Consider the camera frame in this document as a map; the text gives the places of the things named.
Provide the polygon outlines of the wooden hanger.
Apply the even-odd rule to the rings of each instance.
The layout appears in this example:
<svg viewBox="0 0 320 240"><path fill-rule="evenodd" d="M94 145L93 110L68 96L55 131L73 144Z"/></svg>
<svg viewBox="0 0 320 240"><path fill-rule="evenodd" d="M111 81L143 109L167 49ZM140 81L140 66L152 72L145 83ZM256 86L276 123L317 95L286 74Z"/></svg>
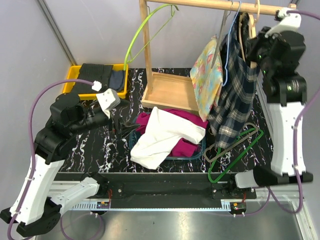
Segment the wooden hanger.
<svg viewBox="0 0 320 240"><path fill-rule="evenodd" d="M238 16L238 30L237 30L237 40L240 44L240 52L241 58L243 61L251 68L255 67L256 64L254 62L250 62L246 60L246 54L248 49L251 47L250 39L254 39L256 35L256 23L260 18L260 1L256 0L254 7L257 7L257 15L256 19L254 19L252 14L247 12L241 12Z"/></svg>

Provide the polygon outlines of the white garment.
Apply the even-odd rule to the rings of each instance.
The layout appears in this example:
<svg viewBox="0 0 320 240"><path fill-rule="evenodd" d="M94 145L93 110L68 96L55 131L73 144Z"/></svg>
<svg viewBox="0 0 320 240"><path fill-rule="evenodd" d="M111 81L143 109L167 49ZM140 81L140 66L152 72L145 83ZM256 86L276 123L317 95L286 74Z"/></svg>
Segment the white garment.
<svg viewBox="0 0 320 240"><path fill-rule="evenodd" d="M206 129L154 107L149 113L145 133L130 151L130 160L144 168L156 170L180 139L198 145L205 135Z"/></svg>

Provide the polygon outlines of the navy plaid garment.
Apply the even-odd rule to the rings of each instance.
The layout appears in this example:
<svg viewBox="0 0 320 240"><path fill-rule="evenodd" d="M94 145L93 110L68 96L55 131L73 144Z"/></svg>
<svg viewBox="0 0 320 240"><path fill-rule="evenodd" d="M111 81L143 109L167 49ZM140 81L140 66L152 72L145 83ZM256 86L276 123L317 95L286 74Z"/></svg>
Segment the navy plaid garment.
<svg viewBox="0 0 320 240"><path fill-rule="evenodd" d="M240 134L253 108L257 81L260 73L258 66L251 67L241 58L238 42L238 13L230 36L225 36L220 47L222 64L227 64L227 83L222 87L218 105L209 115L210 129L214 135L215 148L228 148Z"/></svg>

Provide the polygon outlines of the magenta pleated skirt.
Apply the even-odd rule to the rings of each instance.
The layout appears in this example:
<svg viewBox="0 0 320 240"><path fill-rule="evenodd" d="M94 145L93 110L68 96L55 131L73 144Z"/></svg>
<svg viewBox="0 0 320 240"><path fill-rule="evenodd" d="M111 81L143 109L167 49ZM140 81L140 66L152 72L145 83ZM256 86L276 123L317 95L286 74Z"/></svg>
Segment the magenta pleated skirt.
<svg viewBox="0 0 320 240"><path fill-rule="evenodd" d="M202 119L199 116L192 114L190 112L180 110L180 109L170 109L170 108L164 109L164 111L169 112L178 117L184 118L204 129L207 128L208 121L202 121ZM135 122L139 124L140 127L136 129L136 132L139 132L142 135L145 133L149 118L150 118L149 113L146 113L146 112L142 112L138 115ZM181 138L168 156L169 157L191 157L197 149L198 147L196 144L193 144L188 140Z"/></svg>

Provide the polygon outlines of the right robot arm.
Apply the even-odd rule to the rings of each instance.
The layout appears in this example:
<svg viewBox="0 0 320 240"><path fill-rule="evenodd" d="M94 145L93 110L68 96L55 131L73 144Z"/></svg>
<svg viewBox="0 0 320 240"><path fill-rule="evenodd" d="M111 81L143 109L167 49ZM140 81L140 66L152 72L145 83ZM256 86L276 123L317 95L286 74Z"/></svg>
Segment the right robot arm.
<svg viewBox="0 0 320 240"><path fill-rule="evenodd" d="M305 38L295 30L273 32L263 27L249 40L246 58L263 74L262 88L272 119L273 155L270 166L255 166L234 176L228 195L239 198L245 188L310 183L302 151L301 111L307 102L307 82L296 69L306 50Z"/></svg>

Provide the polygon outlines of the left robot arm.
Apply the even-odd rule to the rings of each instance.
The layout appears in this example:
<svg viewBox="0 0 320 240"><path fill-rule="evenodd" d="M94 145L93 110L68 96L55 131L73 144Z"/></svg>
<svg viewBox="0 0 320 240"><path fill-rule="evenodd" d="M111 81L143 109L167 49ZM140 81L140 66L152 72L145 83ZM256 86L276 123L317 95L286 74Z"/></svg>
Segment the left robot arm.
<svg viewBox="0 0 320 240"><path fill-rule="evenodd" d="M66 158L77 144L77 136L99 127L124 139L139 124L107 116L102 107L86 108L76 93L59 95L50 106L51 116L34 140L34 156L29 174L12 207L3 209L0 217L6 223L18 224L16 231L29 240L49 233L61 217L87 198L104 198L110 194L109 180L97 172L89 172L80 183L55 196L49 196L51 185Z"/></svg>

